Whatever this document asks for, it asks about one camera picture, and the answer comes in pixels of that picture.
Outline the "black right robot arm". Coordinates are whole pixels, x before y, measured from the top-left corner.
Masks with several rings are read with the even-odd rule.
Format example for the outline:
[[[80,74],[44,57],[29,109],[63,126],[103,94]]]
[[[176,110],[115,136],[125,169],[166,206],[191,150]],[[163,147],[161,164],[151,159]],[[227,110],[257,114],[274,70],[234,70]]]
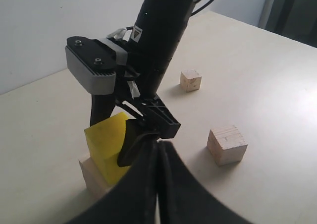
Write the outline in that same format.
[[[146,142],[175,137],[180,123],[157,90],[201,0],[144,0],[130,38],[127,63],[118,72],[116,104],[133,115],[117,163],[126,167]]]

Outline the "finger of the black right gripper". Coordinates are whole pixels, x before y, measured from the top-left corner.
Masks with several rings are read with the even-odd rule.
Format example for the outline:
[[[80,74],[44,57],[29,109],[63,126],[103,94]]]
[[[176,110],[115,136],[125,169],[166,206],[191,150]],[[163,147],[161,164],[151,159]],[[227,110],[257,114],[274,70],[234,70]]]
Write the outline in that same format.
[[[126,131],[122,148],[117,158],[119,167],[132,165],[146,142],[157,140],[159,133],[137,119],[126,121]]]

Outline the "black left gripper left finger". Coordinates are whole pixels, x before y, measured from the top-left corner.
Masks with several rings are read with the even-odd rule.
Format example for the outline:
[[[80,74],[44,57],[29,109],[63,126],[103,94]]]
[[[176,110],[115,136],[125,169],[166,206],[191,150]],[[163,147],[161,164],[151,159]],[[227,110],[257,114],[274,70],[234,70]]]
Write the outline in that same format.
[[[69,224],[154,224],[158,142],[143,145],[123,178]]]

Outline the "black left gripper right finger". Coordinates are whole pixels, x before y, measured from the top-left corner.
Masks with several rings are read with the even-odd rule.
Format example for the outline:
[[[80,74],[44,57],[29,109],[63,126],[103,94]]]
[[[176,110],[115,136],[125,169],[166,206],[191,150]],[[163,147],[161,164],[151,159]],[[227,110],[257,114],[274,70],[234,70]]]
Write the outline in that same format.
[[[158,208],[162,224],[249,224],[190,173],[174,145],[158,143]]]

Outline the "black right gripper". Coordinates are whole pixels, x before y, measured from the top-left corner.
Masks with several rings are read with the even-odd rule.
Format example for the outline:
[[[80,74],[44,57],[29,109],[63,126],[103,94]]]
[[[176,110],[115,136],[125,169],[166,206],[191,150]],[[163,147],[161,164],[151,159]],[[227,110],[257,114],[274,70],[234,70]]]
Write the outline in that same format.
[[[181,126],[156,93],[186,27],[187,23],[136,23],[128,41],[123,39],[127,28],[113,33],[113,41],[128,52],[125,69],[130,70],[123,74],[139,74],[132,81],[121,78],[115,89],[115,104],[133,116],[127,121],[128,131],[137,136],[171,139]]]

